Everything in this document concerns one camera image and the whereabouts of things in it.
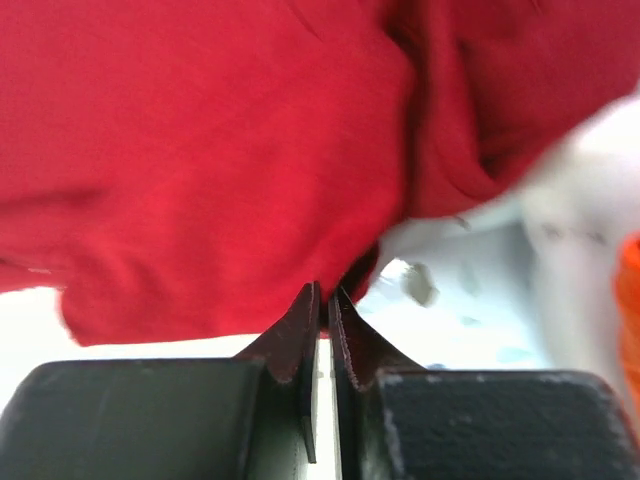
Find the dark red t shirt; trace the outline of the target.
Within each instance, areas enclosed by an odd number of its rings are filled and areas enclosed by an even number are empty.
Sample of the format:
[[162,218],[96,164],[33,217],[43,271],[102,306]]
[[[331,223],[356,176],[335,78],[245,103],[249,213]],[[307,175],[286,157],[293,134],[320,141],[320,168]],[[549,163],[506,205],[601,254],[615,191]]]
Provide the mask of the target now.
[[1,287],[85,346],[259,332],[638,78],[635,1],[5,1]]

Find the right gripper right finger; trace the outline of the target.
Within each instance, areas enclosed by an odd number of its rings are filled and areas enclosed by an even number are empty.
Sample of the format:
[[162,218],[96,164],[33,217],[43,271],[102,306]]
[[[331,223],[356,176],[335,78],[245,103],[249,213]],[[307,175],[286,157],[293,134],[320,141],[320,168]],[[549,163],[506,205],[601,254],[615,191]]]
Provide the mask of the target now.
[[328,304],[346,479],[635,479],[613,390],[578,371],[448,371],[404,355],[337,290]]

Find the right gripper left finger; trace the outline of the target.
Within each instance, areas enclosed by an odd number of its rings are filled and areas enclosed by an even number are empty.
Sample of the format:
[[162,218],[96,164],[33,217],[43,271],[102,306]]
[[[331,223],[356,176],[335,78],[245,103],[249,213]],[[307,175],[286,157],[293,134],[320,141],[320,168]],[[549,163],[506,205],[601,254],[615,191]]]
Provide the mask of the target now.
[[1,416],[5,479],[302,479],[320,289],[230,358],[36,367]]

